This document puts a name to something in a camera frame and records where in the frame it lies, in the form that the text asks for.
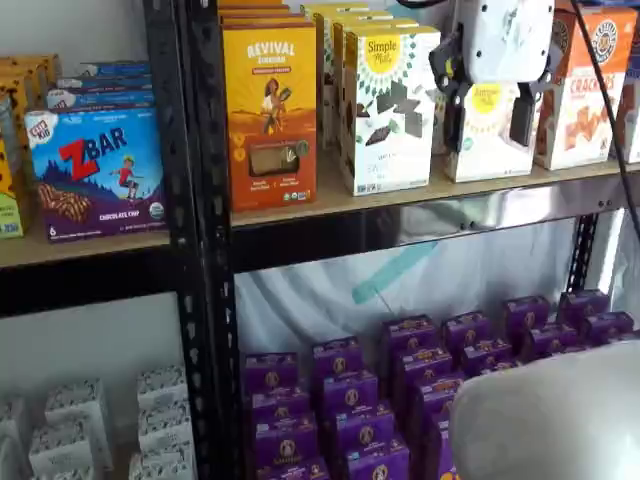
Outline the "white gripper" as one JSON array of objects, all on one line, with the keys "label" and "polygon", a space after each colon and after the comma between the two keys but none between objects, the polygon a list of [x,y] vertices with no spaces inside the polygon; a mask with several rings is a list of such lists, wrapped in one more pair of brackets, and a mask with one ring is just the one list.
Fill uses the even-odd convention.
[{"label": "white gripper", "polygon": [[446,97],[444,141],[459,153],[464,101],[474,84],[518,84],[510,139],[529,147],[536,112],[550,75],[553,1],[457,1],[449,35],[429,54],[438,89]]}]

